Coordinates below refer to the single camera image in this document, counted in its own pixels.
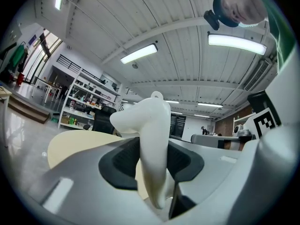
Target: black office chair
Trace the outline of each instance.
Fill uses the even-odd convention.
[[[113,134],[114,127],[109,118],[116,111],[114,108],[108,106],[103,106],[101,110],[96,109],[92,131]],[[83,126],[84,130],[88,130],[89,128],[90,125],[88,124]]]

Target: air conditioning vent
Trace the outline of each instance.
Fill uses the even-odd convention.
[[[271,61],[266,59],[259,60],[258,65],[255,68],[254,72],[245,83],[244,90],[249,91],[253,89],[254,86],[259,82],[259,80],[263,78],[263,76],[266,74],[270,66],[271,66]]]

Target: shelf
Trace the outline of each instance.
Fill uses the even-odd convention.
[[[113,102],[113,101],[111,101],[111,100],[109,100],[109,99],[107,99],[107,98],[105,98],[105,97],[103,97],[103,96],[101,96],[101,95],[99,95],[99,94],[97,94],[97,93],[91,91],[91,90],[88,90],[87,88],[85,88],[85,87],[83,87],[83,86],[81,86],[81,85],[79,85],[79,84],[77,84],[77,83],[74,83],[74,86],[76,86],[76,87],[78,87],[78,88],[80,88],[80,89],[82,89],[82,90],[85,90],[85,91],[87,91],[88,93],[90,93],[90,94],[92,94],[92,95],[95,95],[95,96],[98,97],[98,98],[104,99],[104,100],[106,100],[106,101],[108,101],[108,102],[110,102],[110,103],[115,104],[115,102]]]
[[[255,115],[255,114],[256,114],[256,113],[254,112],[254,113],[252,113],[252,114],[250,114],[250,115],[248,115],[248,116],[246,116],[246,117],[239,118],[239,119],[237,119],[237,120],[233,120],[233,122],[246,122],[246,121],[248,120],[248,118],[252,117],[252,116]]]
[[[66,123],[61,123],[61,125],[66,126],[66,127],[70,127],[70,128],[76,128],[79,130],[84,130],[83,127],[77,126],[77,125],[71,125],[71,124],[66,124]]]
[[[68,96],[68,98],[71,99],[71,100],[74,100],[74,101],[76,101],[76,102],[78,102],[78,103],[82,103],[82,104],[87,105],[87,106],[89,106],[89,107],[97,108],[97,109],[101,110],[101,107],[97,107],[97,106],[91,105],[91,104],[89,104],[89,103],[85,103],[85,102],[83,102],[83,101],[81,101],[81,100],[78,100],[77,98],[74,98],[74,97],[71,97],[71,96]]]
[[[77,110],[71,110],[69,107],[65,107],[63,111],[67,112],[67,113],[70,113],[70,114],[73,114],[73,115],[76,115],[78,117],[94,120],[94,118],[91,118],[91,117],[87,116],[85,113],[77,111]]]
[[[106,87],[103,83],[101,83],[100,81],[98,81],[97,79],[87,75],[86,73],[84,72],[81,72],[80,74],[81,77],[83,78],[87,78],[89,80],[92,80],[93,82],[97,83],[97,85],[99,85],[103,90],[107,91],[107,92],[110,92],[112,93],[113,95],[116,95],[116,96],[120,96],[119,93],[117,93],[116,91],[114,90],[111,90],[110,88]]]

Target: yellow round table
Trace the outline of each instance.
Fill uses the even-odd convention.
[[[56,135],[49,143],[48,164],[50,168],[53,168],[74,153],[120,140],[124,140],[124,138],[95,131],[72,130],[63,132]],[[148,194],[143,180],[140,160],[136,165],[135,180],[137,180],[139,195],[142,199],[146,199]]]

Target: wooden step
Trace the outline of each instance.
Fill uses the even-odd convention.
[[[43,116],[43,117],[47,117],[50,115],[49,112],[43,110],[43,109],[40,109],[28,102],[26,102],[25,100],[21,99],[20,97],[17,97],[15,95],[11,95],[10,98],[9,98],[9,101],[13,101],[14,103],[18,103],[20,106],[26,108],[27,110],[30,110],[40,116]]]
[[[48,116],[40,115],[40,114],[32,111],[32,109],[28,109],[27,107],[22,106],[21,103],[15,102],[13,99],[12,100],[9,99],[8,107],[10,107],[14,111],[20,113],[21,115],[23,115],[27,118],[30,118],[36,122],[42,123],[42,124],[44,124],[49,117],[49,115]]]

